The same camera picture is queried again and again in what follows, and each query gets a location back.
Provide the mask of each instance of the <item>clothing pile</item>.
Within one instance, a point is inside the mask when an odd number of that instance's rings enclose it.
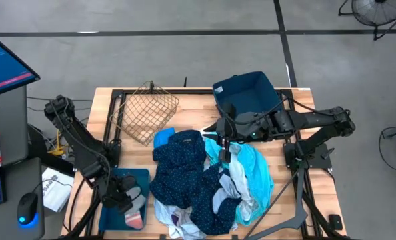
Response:
[[[227,234],[237,222],[249,225],[268,207],[273,181],[254,148],[232,144],[226,164],[217,159],[220,146],[199,131],[165,131],[155,136],[158,167],[150,190],[155,215],[169,227],[171,238]]]

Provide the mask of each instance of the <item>wooden table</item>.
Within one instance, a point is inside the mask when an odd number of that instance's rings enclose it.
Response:
[[[190,89],[209,89],[209,88],[190,88]],[[96,139],[103,138],[103,132],[107,120],[107,114],[109,111],[109,104],[111,102],[112,88],[97,88],[93,100],[93,105],[90,112],[87,129]],[[314,108],[314,102],[310,89],[291,89],[293,98],[300,103]],[[176,131],[182,131],[186,129],[200,130],[203,127],[209,126],[214,123],[219,117],[219,114],[215,108],[215,100],[212,95],[176,95],[179,98],[180,103],[177,108],[176,114],[168,122],[165,127],[174,127]],[[307,110],[296,105],[296,111],[306,112]],[[301,132],[302,138],[308,138],[317,129],[307,129]],[[152,160],[153,144],[145,147],[142,144],[136,142],[130,138],[126,133],[121,132],[122,142],[122,154],[119,161],[120,168],[140,168],[148,169],[151,173],[151,178],[155,176],[155,170],[157,163]],[[283,156],[283,143],[284,141],[272,141],[268,143],[253,143],[266,158],[269,172],[275,182],[275,189],[271,200],[280,192],[281,188],[291,177],[291,172],[285,166],[285,160]],[[322,214],[328,218],[329,214],[338,214],[341,216],[341,210],[337,199],[337,194],[332,178],[320,169],[310,169],[309,174],[311,176],[311,183],[313,193],[315,197],[315,203]],[[69,199],[68,211],[65,216],[65,224],[69,222],[69,210],[73,201],[73,196],[78,189],[78,186],[82,180],[82,176],[79,173],[75,175],[75,181],[71,192],[71,198]],[[87,184],[84,184],[79,192],[78,200],[75,204],[73,211],[73,226],[80,220],[84,212],[87,210],[91,200],[92,190],[88,188]],[[146,226],[141,231],[106,231],[104,237],[106,239],[158,239],[160,234],[166,234],[168,236],[168,228],[164,224],[158,222],[155,218],[155,208],[153,206],[154,197],[150,194],[148,199],[148,211]],[[95,220],[93,224],[92,234],[97,234],[99,225],[99,216],[101,212],[101,206],[98,208],[95,214]],[[262,220],[259,226],[254,230],[253,233],[260,232],[271,226],[274,226],[282,221],[288,220],[294,216],[295,212],[295,195],[293,186],[290,185],[284,194],[280,197],[278,202],[274,204],[273,208],[268,212],[267,216]],[[307,224],[312,225],[310,217],[307,218]],[[219,236],[208,236],[209,239],[231,239],[232,235],[238,235],[238,238],[244,238],[250,227],[239,225],[236,231],[231,231],[228,235]],[[313,234],[311,227],[308,227],[309,234]],[[61,234],[66,234],[66,230],[62,229]],[[346,235],[346,230],[343,228],[340,234]],[[301,232],[294,229],[282,229],[271,235],[266,236],[264,239],[301,239]]]

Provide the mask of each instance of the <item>blue bin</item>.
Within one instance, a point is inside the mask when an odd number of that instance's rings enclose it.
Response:
[[[261,113],[272,109],[280,102],[277,92],[261,71],[234,75],[215,83],[213,94],[216,104],[220,107],[230,103],[236,108],[236,116],[240,113]]]
[[[149,182],[151,176],[147,169],[112,169],[112,173],[116,176],[133,175],[136,178],[136,182],[142,188],[142,194],[146,197],[146,202],[142,208],[140,208],[140,216],[143,220],[143,227],[146,225],[146,213],[147,213],[147,201],[149,196]],[[102,207],[102,212],[100,214],[99,230],[133,230],[138,231],[140,229],[135,229],[129,227],[125,224],[124,214],[118,212],[117,207],[106,208]]]

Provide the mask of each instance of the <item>blue cloth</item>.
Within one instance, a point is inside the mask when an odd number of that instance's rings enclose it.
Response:
[[[155,138],[153,139],[153,148],[155,149],[161,145],[167,144],[169,142],[169,137],[175,133],[174,127],[159,131],[155,134]]]
[[[158,161],[157,173],[150,190],[164,205],[182,209],[192,206],[191,220],[205,234],[229,233],[235,220],[235,211],[241,199],[225,199],[217,212],[213,212],[213,196],[219,188],[220,164],[204,170],[206,158],[204,140],[198,131],[178,132],[166,145],[153,150]]]
[[[250,225],[256,218],[262,216],[263,212],[268,208],[271,200],[272,190],[275,186],[265,158],[254,147],[247,144],[231,143],[231,146],[238,146],[238,161],[244,166],[245,176],[248,180],[250,195],[259,204],[258,208],[251,214],[249,221],[244,221],[241,217],[239,209],[235,217],[236,222],[245,226]],[[205,150],[210,158],[210,164],[214,165],[219,162],[219,150],[221,146],[216,141],[205,138]]]

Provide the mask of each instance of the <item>computer mouse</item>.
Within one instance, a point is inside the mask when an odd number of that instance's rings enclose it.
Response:
[[[26,193],[20,198],[17,206],[17,221],[26,225],[32,222],[38,206],[38,195],[36,193]]]

